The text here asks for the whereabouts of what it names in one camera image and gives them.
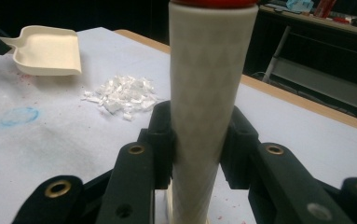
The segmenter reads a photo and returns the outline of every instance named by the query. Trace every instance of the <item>white cylinder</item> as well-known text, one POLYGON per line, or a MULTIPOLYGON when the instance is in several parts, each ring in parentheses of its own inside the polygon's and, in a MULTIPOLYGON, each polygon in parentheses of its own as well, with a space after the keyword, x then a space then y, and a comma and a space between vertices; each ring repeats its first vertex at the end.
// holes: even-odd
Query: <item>white cylinder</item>
POLYGON ((257 10, 169 5, 174 224, 206 221, 257 10))

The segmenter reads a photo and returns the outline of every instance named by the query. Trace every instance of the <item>red cap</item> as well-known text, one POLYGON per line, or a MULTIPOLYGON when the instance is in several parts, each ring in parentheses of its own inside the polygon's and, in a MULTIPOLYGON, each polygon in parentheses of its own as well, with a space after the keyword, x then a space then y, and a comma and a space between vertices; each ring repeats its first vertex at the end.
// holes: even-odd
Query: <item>red cap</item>
POLYGON ((193 7, 211 7, 211 8, 237 8, 250 7, 258 0, 171 0, 173 3, 188 5, 193 7))

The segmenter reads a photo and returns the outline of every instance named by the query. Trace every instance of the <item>plastic debris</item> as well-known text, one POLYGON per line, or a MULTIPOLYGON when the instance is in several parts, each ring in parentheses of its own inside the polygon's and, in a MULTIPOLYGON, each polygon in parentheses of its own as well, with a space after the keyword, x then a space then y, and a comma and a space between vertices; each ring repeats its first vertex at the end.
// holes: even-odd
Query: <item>plastic debris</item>
POLYGON ((108 79, 95 92, 85 91, 82 100, 103 106, 111 114, 122 111, 125 120, 133 120, 134 113, 152 111, 158 102, 150 80, 130 76, 108 79))

